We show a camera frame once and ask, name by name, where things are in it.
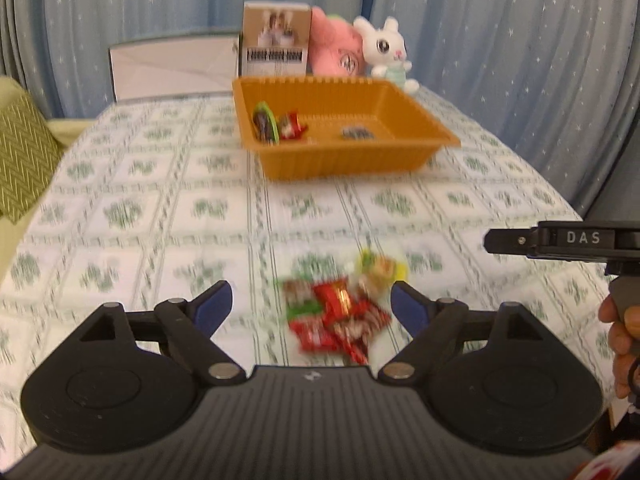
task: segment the zigzag pattern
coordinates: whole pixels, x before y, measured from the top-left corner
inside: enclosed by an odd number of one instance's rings
[[[47,189],[60,149],[27,95],[0,112],[0,212],[16,223]]]

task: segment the finger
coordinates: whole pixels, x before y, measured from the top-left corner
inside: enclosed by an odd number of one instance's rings
[[[611,296],[607,296],[598,310],[598,319],[603,323],[613,323],[619,321],[618,310],[613,303]]]
[[[619,399],[626,399],[631,390],[629,389],[628,384],[616,383],[616,397]]]
[[[616,355],[613,359],[613,376],[618,383],[627,383],[629,369],[636,358],[633,355]]]
[[[630,306],[625,311],[625,326],[635,339],[640,339],[640,306]]]
[[[618,355],[628,354],[631,350],[632,339],[625,326],[616,322],[609,329],[609,347]]]

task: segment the sofa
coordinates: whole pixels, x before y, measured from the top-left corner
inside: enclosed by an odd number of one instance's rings
[[[25,92],[14,79],[0,76],[0,109]],[[93,121],[91,120],[60,119],[47,121],[51,133],[63,149],[71,146],[80,134],[92,124]],[[36,204],[16,224],[13,224],[8,218],[0,216],[0,283],[4,280],[4,276],[14,259],[15,250],[38,208],[39,204]]]

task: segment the table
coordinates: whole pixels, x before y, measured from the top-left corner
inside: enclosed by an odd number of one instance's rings
[[[474,309],[521,301],[612,396],[596,309],[602,266],[494,256],[492,227],[579,219],[529,165],[450,103],[416,97],[462,141],[413,174],[274,184],[240,148],[229,97],[115,105],[66,153],[0,287],[0,469],[33,445],[19,411],[28,374],[94,308],[192,298],[218,279],[234,310],[214,336],[256,363],[341,365],[298,351],[276,280],[341,272],[362,248],[404,260],[409,282]],[[397,321],[374,372],[408,342]]]

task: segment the tray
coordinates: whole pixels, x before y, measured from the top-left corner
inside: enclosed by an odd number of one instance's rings
[[[390,173],[420,168],[443,146],[460,140],[393,83],[372,78],[240,77],[234,101],[242,145],[260,158],[270,180]],[[308,124],[302,140],[279,144],[255,136],[255,105],[265,101],[276,117],[297,111]],[[374,138],[345,139],[363,126]]]

